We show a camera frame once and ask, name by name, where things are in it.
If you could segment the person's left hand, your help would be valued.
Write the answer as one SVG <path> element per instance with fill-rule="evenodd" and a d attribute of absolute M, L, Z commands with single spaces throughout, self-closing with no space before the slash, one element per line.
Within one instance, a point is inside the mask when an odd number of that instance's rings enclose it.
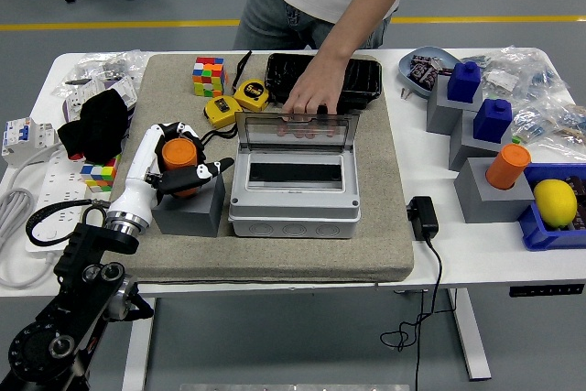
<path fill-rule="evenodd" d="M 336 115 L 352 54 L 352 51 L 321 48 L 297 79 L 281 113 L 299 119 L 303 115 L 317 115 L 319 109 L 325 109 L 327 115 Z"/>

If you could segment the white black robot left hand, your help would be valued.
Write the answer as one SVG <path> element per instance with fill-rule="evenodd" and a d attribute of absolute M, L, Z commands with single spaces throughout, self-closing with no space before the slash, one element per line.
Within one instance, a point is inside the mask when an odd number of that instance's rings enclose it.
<path fill-rule="evenodd" d="M 162 147 L 174 139 L 186 139 L 193 146 L 200 141 L 196 132 L 182 122 L 155 124 L 147 129 L 126 173 L 125 189 L 107 211 L 108 229 L 133 226 L 144 231 L 152 222 L 152 209 L 158 205 L 158 196 L 198 188 L 234 164 L 232 158 L 226 157 L 212 163 L 161 171 Z"/>

